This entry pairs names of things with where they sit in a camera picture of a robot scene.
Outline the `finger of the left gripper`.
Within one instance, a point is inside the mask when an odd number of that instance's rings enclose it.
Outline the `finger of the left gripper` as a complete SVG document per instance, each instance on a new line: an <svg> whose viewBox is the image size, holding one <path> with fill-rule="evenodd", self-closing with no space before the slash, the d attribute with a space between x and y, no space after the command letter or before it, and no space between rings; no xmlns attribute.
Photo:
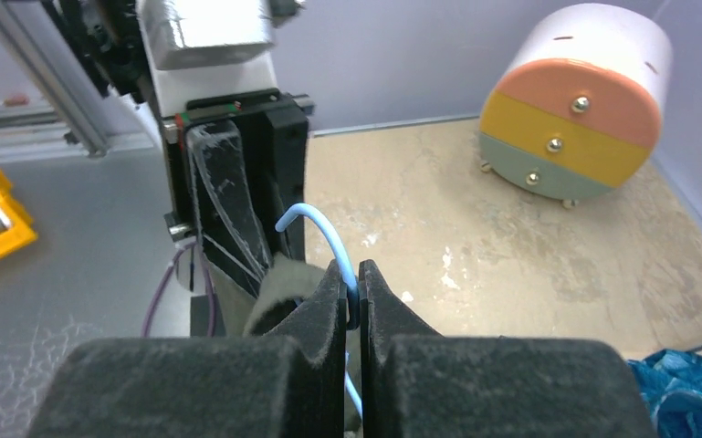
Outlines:
<svg viewBox="0 0 702 438"><path fill-rule="evenodd" d="M195 226L207 260L238 285L258 285L272 255L251 200L243 143L229 120L185 133Z"/></svg>

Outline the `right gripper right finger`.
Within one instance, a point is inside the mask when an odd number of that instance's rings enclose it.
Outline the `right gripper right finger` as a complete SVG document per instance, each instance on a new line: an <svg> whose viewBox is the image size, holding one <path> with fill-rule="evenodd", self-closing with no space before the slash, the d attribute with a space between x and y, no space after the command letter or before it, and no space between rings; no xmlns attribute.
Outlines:
<svg viewBox="0 0 702 438"><path fill-rule="evenodd" d="M590 339L447 337L363 261L368 437L652 437L623 358Z"/></svg>

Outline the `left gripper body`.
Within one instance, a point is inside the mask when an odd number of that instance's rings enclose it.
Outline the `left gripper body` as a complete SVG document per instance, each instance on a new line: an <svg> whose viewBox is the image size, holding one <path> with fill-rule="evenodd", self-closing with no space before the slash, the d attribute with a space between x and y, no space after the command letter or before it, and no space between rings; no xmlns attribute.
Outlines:
<svg viewBox="0 0 702 438"><path fill-rule="evenodd" d="M195 226L184 137L193 126L229 120L241 135L252 204L272 255L270 267L277 253L304 260L303 221L297 220L283 232L277 231L275 225L292 204L304 200L312 110L313 103L307 95L292 96L278 89L266 89L191 101L184 110L164 118L162 142L173 202L165 221L171 237L195 238L204 255Z"/></svg>

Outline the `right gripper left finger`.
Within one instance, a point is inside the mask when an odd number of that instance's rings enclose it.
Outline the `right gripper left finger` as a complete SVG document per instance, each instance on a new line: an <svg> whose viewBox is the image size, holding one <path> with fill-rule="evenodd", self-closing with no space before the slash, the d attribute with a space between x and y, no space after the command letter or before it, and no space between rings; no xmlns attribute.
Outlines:
<svg viewBox="0 0 702 438"><path fill-rule="evenodd" d="M260 336L95 339L58 368L31 437L340 437L345 285L336 262Z"/></svg>

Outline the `olive green shorts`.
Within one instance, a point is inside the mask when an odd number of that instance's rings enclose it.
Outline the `olive green shorts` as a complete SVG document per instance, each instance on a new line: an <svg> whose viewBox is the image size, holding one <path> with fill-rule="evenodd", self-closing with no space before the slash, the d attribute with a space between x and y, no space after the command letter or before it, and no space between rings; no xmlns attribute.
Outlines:
<svg viewBox="0 0 702 438"><path fill-rule="evenodd" d="M215 334L218 336L260 336L282 322L299 302L310 298L325 270L321 267L274 256L274 265L264 276L258 296L252 297L215 266L210 280L215 292Z"/></svg>

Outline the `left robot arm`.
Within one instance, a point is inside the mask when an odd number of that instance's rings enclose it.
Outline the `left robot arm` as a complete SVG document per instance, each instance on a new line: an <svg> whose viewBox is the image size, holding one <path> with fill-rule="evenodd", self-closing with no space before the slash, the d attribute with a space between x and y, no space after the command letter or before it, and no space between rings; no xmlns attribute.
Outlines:
<svg viewBox="0 0 702 438"><path fill-rule="evenodd" d="M303 259L306 94L281 90L271 52L300 1L51 1L47 12L100 90L147 105L159 126L177 240L256 296L273 257Z"/></svg>

